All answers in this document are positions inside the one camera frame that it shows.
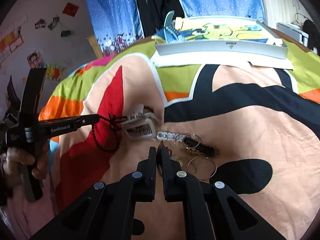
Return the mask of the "person's left hand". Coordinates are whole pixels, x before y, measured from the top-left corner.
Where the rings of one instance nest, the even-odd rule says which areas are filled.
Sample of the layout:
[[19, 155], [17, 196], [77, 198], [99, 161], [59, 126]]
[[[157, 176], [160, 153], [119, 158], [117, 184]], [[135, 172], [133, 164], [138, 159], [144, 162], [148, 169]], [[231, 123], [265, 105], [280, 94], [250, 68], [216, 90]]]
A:
[[32, 175], [39, 180], [46, 179], [47, 176], [47, 166], [48, 166], [48, 151], [49, 142], [46, 140], [42, 144], [42, 150], [40, 156], [35, 159], [30, 153], [17, 149], [15, 147], [8, 148], [7, 156], [3, 164], [4, 174], [7, 183], [14, 187], [21, 183], [21, 177], [19, 172], [19, 165], [33, 165], [36, 167], [32, 170]]

